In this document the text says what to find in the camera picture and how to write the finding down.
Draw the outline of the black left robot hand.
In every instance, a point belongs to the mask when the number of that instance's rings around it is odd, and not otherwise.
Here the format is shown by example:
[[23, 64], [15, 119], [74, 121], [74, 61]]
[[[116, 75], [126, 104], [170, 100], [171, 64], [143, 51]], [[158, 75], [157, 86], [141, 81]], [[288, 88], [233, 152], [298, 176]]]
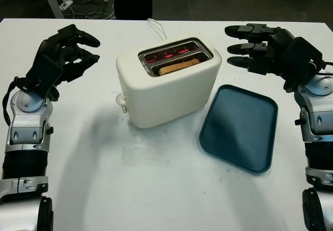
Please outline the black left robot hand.
[[57, 86], [62, 82], [72, 82], [96, 64], [99, 55], [81, 48], [86, 45], [97, 48], [100, 41], [70, 24], [58, 33], [44, 40], [36, 53], [33, 62], [33, 91], [42, 98], [57, 101]]

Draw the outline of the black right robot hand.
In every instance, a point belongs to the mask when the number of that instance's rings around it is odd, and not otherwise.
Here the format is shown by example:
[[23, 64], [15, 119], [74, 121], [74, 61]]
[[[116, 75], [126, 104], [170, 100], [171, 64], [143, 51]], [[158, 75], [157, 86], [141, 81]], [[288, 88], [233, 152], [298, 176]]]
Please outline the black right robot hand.
[[275, 74], [285, 80], [284, 90], [290, 92], [295, 81], [280, 60], [281, 54], [294, 40], [294, 36], [280, 27], [270, 28], [266, 24], [248, 23], [225, 28], [226, 35], [247, 43], [229, 46], [227, 58], [230, 65], [245, 68], [247, 71], [267, 75]]

